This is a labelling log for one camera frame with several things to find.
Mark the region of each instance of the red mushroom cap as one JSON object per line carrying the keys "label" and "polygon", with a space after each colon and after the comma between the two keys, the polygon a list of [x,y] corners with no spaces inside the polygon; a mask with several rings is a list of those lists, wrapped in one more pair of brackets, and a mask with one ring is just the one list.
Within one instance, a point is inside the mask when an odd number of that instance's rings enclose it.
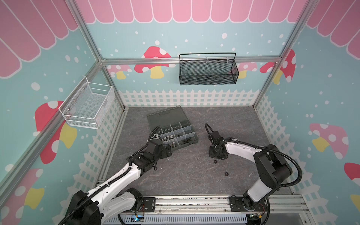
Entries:
{"label": "red mushroom cap", "polygon": [[[162,48],[151,46],[146,50],[142,58],[171,58],[171,55]],[[175,67],[175,64],[149,64],[149,65],[141,64],[141,65],[135,65],[134,69],[138,73],[143,73],[156,66]]]}
{"label": "red mushroom cap", "polygon": [[360,165],[355,163],[345,163],[344,171],[346,175],[360,186]]}
{"label": "red mushroom cap", "polygon": [[323,152],[328,146],[331,146],[338,159],[345,157],[349,148],[349,139],[344,128],[312,123],[310,124],[310,130],[319,136],[319,138],[312,141],[318,151]]}

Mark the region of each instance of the light blue wall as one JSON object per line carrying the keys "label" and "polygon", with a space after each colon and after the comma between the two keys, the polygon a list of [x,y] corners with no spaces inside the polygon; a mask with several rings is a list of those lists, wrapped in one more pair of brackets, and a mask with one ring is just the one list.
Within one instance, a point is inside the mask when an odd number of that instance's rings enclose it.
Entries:
{"label": "light blue wall", "polygon": [[[57,40],[51,49],[43,49],[35,61],[23,62],[21,71],[13,77],[0,81],[0,180],[7,174],[6,165],[16,164],[35,139],[36,109],[50,101],[65,100],[94,62],[84,37],[76,30],[67,38]],[[39,84],[40,89],[34,90],[32,83]]]}
{"label": "light blue wall", "polygon": [[[296,185],[295,190],[305,195],[319,225],[359,224],[360,212],[350,195],[360,195],[360,186],[346,175],[344,165],[360,164],[357,144],[360,61],[348,55],[346,47],[336,47],[328,38],[307,27],[293,50],[297,68],[292,81],[288,83],[282,76],[280,84],[272,84],[265,97],[271,102],[270,108],[274,107],[281,126],[286,127],[285,133],[290,135],[294,150],[300,152],[299,160],[306,162],[306,172],[312,173],[312,176],[307,174],[303,180],[308,181]],[[263,107],[259,106],[258,110],[262,111]],[[318,136],[310,132],[311,123],[342,127],[348,135],[347,154],[338,159],[333,150],[341,149],[331,146],[324,152],[318,151],[312,143]],[[337,216],[334,222],[327,211]]]}
{"label": "light blue wall", "polygon": [[286,21],[88,24],[100,54],[109,59],[141,58],[150,46],[158,46],[172,57],[189,52],[235,52],[243,56],[279,55],[293,26],[293,23]]}

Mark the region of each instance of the yellow mushroom stem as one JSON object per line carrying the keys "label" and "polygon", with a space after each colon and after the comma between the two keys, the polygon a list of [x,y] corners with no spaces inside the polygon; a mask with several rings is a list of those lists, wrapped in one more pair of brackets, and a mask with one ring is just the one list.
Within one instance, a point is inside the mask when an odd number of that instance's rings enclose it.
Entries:
{"label": "yellow mushroom stem", "polygon": [[246,70],[240,71],[238,79],[244,79],[246,77]]}
{"label": "yellow mushroom stem", "polygon": [[119,71],[119,72],[116,73],[116,78],[118,80],[124,80],[126,78],[126,76],[125,76],[123,71]]}
{"label": "yellow mushroom stem", "polygon": [[150,70],[151,70],[151,74],[150,74],[151,79],[161,79],[164,77],[164,73],[161,70],[161,66],[155,66]]}
{"label": "yellow mushroom stem", "polygon": [[274,80],[273,80],[274,84],[279,85],[281,75],[283,75],[283,74],[284,74],[284,73],[283,73],[281,70],[279,70],[279,71],[276,73],[276,75],[275,75],[275,77],[274,77]]}

